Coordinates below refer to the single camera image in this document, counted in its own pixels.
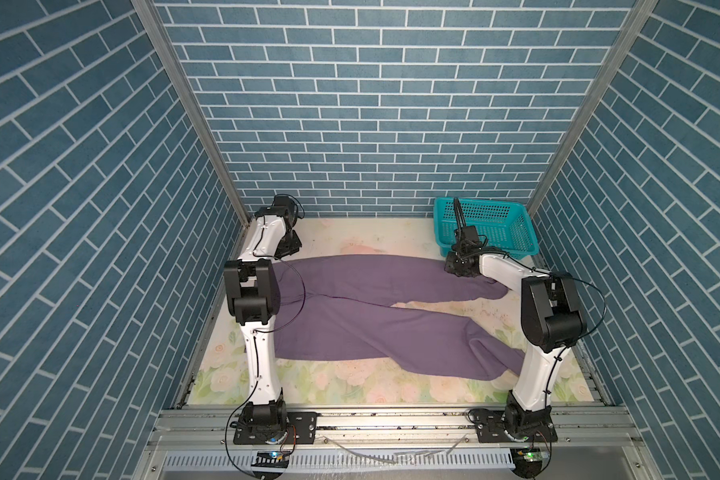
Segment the teal plastic basket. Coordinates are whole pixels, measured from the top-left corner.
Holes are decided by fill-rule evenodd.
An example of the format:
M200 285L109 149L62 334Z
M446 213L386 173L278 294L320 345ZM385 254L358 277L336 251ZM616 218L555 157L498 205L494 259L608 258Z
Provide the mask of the teal plastic basket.
M539 242L531 218L522 204L482 199L460 199L466 224L490 246L499 247L517 260L539 253ZM434 203L435 241L445 257L456 243L457 222L451 197Z

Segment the purple trousers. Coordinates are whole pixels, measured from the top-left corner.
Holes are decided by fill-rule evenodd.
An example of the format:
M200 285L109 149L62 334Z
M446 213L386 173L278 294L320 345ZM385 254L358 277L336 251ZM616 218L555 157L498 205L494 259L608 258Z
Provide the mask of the purple trousers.
M314 257L274 269L279 359L390 358L412 373L480 381L521 371L523 352L471 318L416 306L501 299L508 289L495 280L458 277L442 261L394 255Z

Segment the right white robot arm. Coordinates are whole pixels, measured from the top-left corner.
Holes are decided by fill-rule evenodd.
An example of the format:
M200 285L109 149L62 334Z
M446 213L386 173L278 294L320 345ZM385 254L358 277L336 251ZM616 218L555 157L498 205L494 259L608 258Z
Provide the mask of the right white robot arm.
M580 314L576 280L568 273L542 271L506 253L447 254L445 270L457 276L481 274L520 294L520 324L528 346L518 382L508 394L503 427L520 442L535 437L551 443L552 387L561 365L587 332Z

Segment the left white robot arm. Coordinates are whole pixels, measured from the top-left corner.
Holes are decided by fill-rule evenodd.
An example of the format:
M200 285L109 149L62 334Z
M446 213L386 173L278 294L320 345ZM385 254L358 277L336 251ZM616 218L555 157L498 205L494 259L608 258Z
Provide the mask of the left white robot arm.
M243 335L249 374L249 393L237 425L252 435L279 433L288 426L275 371L275 322L281 306L275 262L300 249L294 230L298 219L298 207L277 196L271 206L255 213L241 252L223 269L227 306Z

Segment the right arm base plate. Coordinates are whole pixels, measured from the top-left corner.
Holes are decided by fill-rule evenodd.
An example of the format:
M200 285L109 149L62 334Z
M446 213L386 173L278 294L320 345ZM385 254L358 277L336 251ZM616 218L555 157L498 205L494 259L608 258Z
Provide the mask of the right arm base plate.
M554 443L558 435L551 413L551 407L538 411L508 407L503 412L474 408L467 411L466 418L474 426L479 443Z

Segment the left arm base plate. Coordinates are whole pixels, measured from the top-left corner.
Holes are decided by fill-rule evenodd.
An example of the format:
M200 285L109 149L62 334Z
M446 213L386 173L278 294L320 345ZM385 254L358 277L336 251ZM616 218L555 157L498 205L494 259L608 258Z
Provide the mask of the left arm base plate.
M230 423L235 445L311 445L315 442L318 414L315 411L288 412L284 423L259 425L233 420Z

